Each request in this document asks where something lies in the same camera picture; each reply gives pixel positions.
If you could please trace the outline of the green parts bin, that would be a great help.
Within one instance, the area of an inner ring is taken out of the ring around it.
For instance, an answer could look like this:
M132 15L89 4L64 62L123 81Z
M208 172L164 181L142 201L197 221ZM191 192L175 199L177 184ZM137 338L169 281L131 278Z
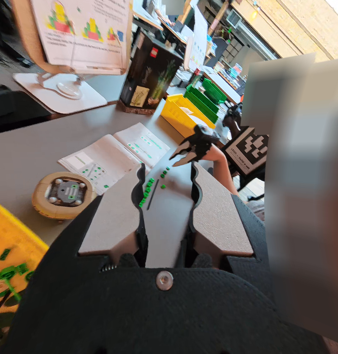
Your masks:
M202 82L204 94L216 105L226 102L226 95L211 80L204 78Z
M190 84L187 86L183 97L194 104L213 124L216 124L219 107L206 97L206 95Z

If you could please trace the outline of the open instruction booklet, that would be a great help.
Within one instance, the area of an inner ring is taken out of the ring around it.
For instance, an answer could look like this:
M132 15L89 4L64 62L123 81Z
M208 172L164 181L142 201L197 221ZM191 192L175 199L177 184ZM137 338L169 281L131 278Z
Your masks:
M98 195L128 172L145 165L147 175L170 150L143 124L137 123L113 135L107 134L93 144L58 160L67 171L84 176Z

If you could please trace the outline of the row of small green studs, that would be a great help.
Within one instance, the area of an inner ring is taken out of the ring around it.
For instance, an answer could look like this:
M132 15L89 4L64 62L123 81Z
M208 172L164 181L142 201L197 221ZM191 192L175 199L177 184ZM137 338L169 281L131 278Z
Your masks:
M150 178L149 181L146 183L146 185L144 187L144 191L143 191L143 197L142 197L141 201L139 202L140 208L142 208L143 205L147 202L147 199L151 193L154 182L155 182L155 179Z

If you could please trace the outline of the white table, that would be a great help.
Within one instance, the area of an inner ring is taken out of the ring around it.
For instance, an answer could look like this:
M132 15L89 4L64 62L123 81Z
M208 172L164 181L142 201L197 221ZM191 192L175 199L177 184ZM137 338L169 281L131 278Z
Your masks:
M213 68L203 66L203 76L209 79L213 84L215 84L220 91L224 93L227 100L233 104L240 103L241 96L229 85L229 83L222 78L218 73L215 73Z

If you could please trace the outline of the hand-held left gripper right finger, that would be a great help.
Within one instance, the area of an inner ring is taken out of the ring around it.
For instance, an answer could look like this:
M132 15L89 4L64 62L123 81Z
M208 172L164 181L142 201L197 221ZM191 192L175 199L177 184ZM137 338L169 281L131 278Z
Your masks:
M198 162L191 163L193 207L188 220L189 250L208 254L214 266L225 256L251 258L253 248L233 195Z

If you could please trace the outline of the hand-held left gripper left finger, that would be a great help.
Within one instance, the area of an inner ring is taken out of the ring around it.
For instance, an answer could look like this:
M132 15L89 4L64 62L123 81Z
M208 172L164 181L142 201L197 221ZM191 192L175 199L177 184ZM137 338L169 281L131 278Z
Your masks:
M148 237L140 202L146 177L140 163L106 191L78 250L80 256L106 255L118 265L123 254L132 254L146 265Z

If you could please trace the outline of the thin black rod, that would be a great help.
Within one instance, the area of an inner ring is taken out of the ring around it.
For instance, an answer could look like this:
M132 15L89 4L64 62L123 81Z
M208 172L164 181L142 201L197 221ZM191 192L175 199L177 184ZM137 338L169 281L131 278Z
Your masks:
M158 186L158 183L159 183L159 179L157 179L154 187L152 188L152 191L150 193L150 199L149 199L149 202L148 202L148 205L147 205L147 211L149 210L150 206L151 206L151 203L152 203L152 200L153 200L153 197L154 197L154 194L156 192L156 189L157 189L157 186Z

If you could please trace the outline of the black plant print box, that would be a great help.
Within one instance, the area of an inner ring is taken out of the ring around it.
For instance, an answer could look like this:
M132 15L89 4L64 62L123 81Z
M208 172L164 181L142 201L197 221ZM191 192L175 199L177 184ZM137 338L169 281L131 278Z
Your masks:
M141 30L118 100L119 107L126 113L153 114L182 63L179 53L158 41L152 33Z

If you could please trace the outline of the pile of green bricks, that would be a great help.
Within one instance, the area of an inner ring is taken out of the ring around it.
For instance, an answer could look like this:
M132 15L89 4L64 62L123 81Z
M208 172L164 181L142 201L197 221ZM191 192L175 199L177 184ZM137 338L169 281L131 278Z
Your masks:
M40 258L35 253L0 244L0 302L6 295L6 306L21 302L29 277L39 261Z

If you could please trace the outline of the round tan brick pot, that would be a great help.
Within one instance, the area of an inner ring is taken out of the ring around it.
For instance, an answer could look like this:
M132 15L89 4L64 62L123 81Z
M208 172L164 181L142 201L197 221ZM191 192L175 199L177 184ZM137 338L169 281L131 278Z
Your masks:
M59 221L75 219L97 197L85 177L71 172L55 172L39 181L32 205L41 215Z

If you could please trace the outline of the grey desk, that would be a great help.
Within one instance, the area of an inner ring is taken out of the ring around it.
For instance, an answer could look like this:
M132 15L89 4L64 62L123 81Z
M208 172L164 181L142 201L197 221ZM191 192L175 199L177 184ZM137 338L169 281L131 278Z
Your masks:
M57 164L61 158L137 123L170 147L170 155L166 153L149 173L155 177L155 185L183 137L159 115L154 114L154 118L144 123L141 117L110 105L0 134L0 204L50 245L68 225L73 227L76 221L85 221L86 210L72 224L70 221L60 224L56 219L42 216L31 202L39 181L54 172L63 172ZM191 163L171 167L162 181L167 188L156 189L148 211L145 205L142 207L148 237L146 268L174 268L177 256L185 255L181 246L186 248L187 240L181 241L187 233L193 207L190 173ZM109 256L106 258L102 268L115 269Z

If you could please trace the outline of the stack of books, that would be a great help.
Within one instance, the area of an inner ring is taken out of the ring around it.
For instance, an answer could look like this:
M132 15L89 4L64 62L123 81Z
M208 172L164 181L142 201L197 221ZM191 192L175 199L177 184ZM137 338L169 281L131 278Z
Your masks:
M221 69L218 73L234 90L242 89L245 87L246 80L240 75L242 67L235 64L228 69Z

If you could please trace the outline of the printed instruction sheet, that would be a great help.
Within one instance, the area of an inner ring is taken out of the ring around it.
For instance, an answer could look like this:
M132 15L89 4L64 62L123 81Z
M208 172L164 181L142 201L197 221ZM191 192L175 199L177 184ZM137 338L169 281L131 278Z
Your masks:
M79 72L125 72L132 23L128 0L30 1L46 61Z

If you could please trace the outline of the white display board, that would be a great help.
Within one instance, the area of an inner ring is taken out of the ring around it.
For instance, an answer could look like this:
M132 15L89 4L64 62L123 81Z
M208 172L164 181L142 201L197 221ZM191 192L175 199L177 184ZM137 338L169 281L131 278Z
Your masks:
M193 35L188 37L183 67L185 71L200 72L206 58L208 24L199 10L194 7Z

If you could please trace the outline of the yellow parts bin with paper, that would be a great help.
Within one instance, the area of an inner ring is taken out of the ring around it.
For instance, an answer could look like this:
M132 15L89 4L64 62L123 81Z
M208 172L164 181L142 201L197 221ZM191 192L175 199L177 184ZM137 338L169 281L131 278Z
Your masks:
M183 94L167 96L161 116L184 138L194 134L198 124L215 129L212 123L189 99Z

